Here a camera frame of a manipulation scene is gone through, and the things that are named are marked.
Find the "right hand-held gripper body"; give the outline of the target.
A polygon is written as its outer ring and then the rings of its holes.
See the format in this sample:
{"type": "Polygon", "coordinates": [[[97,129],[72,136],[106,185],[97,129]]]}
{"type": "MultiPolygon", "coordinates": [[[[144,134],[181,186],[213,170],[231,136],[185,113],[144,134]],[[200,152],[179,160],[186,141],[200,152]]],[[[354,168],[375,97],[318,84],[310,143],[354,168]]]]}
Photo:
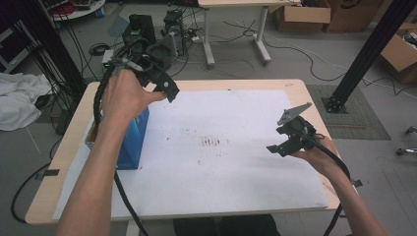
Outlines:
{"type": "Polygon", "coordinates": [[[293,108],[284,109],[281,118],[277,121],[278,127],[287,128],[287,134],[285,135],[288,140],[280,145],[286,148],[287,155],[301,148],[311,148],[313,146],[309,138],[315,136],[316,129],[301,116],[301,113],[311,106],[311,102],[306,102],[293,108]]]}

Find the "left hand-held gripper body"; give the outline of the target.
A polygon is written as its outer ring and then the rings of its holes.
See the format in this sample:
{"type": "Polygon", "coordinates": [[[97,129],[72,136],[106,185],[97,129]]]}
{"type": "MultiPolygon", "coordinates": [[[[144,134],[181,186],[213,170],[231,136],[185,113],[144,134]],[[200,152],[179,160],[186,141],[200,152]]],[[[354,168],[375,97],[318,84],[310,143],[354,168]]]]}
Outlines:
{"type": "Polygon", "coordinates": [[[174,33],[171,32],[154,44],[144,38],[134,39],[111,57],[111,65],[133,70],[145,88],[149,83],[153,84],[156,73],[166,73],[176,56],[174,33]]]}

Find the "blue cardboard box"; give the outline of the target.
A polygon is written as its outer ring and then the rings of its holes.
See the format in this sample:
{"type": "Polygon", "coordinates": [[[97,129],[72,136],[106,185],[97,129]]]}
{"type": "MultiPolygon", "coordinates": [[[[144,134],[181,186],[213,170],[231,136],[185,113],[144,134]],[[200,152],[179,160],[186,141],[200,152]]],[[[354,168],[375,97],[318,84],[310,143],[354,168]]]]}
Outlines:
{"type": "Polygon", "coordinates": [[[135,170],[139,167],[148,120],[148,108],[131,120],[119,150],[117,170],[135,170]]]}

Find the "person's right hand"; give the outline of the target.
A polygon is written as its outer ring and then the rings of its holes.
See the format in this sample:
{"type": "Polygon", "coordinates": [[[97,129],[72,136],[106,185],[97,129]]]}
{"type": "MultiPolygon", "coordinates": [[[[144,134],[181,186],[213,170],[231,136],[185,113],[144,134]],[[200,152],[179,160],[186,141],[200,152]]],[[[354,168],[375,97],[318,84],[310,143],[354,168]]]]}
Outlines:
{"type": "Polygon", "coordinates": [[[292,156],[306,160],[329,180],[344,176],[342,169],[337,163],[317,147],[296,151],[292,153],[292,156]]]}

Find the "person's left hand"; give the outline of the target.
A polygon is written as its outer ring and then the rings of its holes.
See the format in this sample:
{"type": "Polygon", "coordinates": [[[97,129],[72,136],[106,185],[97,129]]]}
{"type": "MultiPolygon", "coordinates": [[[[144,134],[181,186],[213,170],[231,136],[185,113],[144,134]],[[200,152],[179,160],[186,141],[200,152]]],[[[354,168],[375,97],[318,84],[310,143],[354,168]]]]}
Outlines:
{"type": "Polygon", "coordinates": [[[153,102],[162,101],[161,91],[146,91],[135,74],[122,69],[112,76],[102,97],[103,118],[99,127],[126,128],[130,121],[141,114],[153,102]]]}

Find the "grey floor mat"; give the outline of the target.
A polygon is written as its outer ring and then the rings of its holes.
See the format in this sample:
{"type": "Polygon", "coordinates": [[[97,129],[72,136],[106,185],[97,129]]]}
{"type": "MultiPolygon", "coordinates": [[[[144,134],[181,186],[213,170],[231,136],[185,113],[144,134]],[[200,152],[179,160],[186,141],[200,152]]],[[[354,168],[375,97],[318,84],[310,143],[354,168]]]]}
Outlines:
{"type": "Polygon", "coordinates": [[[344,107],[336,113],[329,113],[325,109],[325,99],[331,96],[336,86],[307,85],[307,89],[333,138],[387,141],[390,139],[377,114],[358,88],[352,92],[344,107]]]}

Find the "white foam board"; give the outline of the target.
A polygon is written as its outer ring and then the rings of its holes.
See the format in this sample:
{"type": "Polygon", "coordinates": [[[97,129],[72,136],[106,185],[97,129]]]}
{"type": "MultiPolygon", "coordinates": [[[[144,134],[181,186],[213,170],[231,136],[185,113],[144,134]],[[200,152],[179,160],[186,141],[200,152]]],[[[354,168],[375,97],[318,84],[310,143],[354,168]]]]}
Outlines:
{"type": "Polygon", "coordinates": [[[325,209],[318,173],[269,146],[286,141],[276,122],[282,89],[182,91],[149,106],[138,168],[118,173],[111,215],[142,219],[325,209]]]}

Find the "round white table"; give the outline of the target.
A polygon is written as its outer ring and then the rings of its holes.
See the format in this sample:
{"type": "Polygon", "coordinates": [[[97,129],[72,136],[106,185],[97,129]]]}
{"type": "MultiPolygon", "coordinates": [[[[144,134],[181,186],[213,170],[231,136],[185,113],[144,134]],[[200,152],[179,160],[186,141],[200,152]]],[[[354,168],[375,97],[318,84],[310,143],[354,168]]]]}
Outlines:
{"type": "Polygon", "coordinates": [[[70,14],[52,14],[51,17],[52,17],[52,20],[55,22],[73,20],[73,19],[90,15],[90,14],[94,14],[98,18],[103,18],[105,16],[105,13],[103,10],[104,4],[105,4],[105,0],[92,0],[87,10],[75,9],[70,14]]]}

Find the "person's dark clothing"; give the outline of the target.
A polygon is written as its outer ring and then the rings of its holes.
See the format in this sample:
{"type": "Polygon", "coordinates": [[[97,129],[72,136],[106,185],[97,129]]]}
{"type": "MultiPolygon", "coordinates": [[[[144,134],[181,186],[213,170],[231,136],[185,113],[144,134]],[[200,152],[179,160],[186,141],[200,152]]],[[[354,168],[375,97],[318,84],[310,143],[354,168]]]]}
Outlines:
{"type": "Polygon", "coordinates": [[[270,214],[173,220],[176,236],[281,236],[270,214]]]}

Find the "white desk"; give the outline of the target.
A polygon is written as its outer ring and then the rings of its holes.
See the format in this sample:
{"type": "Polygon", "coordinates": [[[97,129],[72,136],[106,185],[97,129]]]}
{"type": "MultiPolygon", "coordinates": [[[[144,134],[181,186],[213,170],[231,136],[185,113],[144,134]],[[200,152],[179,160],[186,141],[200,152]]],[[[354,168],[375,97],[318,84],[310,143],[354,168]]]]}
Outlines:
{"type": "Polygon", "coordinates": [[[260,6],[259,26],[253,35],[253,41],[260,52],[262,62],[267,64],[271,61],[268,51],[263,43],[264,30],[268,16],[268,8],[279,9],[282,6],[299,3],[299,0],[198,0],[199,6],[204,9],[204,36],[203,48],[207,60],[207,65],[212,68],[215,65],[211,46],[209,43],[209,10],[211,8],[223,7],[253,7],[260,6]]]}

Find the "chair caster base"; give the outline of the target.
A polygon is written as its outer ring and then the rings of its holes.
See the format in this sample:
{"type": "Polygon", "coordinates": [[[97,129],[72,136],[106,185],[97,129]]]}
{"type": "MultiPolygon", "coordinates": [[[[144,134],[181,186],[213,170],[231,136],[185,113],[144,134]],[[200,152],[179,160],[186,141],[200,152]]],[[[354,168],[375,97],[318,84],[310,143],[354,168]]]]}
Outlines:
{"type": "MultiPolygon", "coordinates": [[[[411,134],[411,133],[417,133],[417,127],[416,126],[410,126],[406,129],[405,134],[411,134]]],[[[406,154],[415,154],[417,155],[417,147],[407,147],[407,148],[399,148],[396,151],[397,155],[406,155],[406,154]]]]}

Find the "small open cardboard box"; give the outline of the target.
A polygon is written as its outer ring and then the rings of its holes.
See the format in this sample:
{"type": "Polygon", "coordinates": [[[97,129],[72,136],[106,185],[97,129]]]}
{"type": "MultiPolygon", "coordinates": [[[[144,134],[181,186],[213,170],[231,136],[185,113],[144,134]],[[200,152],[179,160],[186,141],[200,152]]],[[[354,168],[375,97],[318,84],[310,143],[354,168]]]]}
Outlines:
{"type": "Polygon", "coordinates": [[[320,32],[330,23],[327,0],[300,0],[275,11],[276,28],[283,32],[320,32]]]}

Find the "large open cardboard box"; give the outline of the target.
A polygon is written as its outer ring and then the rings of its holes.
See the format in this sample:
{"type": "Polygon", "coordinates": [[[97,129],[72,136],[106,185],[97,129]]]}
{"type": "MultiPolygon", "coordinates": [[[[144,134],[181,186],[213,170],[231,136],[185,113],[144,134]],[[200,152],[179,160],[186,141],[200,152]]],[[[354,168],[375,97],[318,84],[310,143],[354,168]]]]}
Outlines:
{"type": "Polygon", "coordinates": [[[417,84],[417,45],[404,39],[407,33],[417,41],[417,24],[404,23],[381,52],[388,72],[401,84],[417,84]]]}

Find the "tall brown cardboard box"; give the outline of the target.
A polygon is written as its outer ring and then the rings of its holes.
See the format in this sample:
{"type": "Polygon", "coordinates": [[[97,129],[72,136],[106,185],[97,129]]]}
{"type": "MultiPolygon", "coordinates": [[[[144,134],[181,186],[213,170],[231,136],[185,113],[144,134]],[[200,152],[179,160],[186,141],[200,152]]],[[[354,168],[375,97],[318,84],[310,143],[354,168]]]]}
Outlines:
{"type": "Polygon", "coordinates": [[[377,15],[384,0],[327,0],[330,5],[330,23],[324,32],[364,31],[377,15]]]}

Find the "black metal post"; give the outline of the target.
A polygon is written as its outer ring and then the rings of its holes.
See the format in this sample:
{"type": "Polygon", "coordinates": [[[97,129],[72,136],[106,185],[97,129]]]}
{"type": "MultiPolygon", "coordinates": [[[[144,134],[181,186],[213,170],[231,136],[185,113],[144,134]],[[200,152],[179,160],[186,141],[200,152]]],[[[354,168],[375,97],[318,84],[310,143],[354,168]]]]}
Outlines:
{"type": "Polygon", "coordinates": [[[327,113],[339,113],[345,107],[349,96],[416,6],[417,0],[392,1],[335,91],[323,101],[327,113]]]}

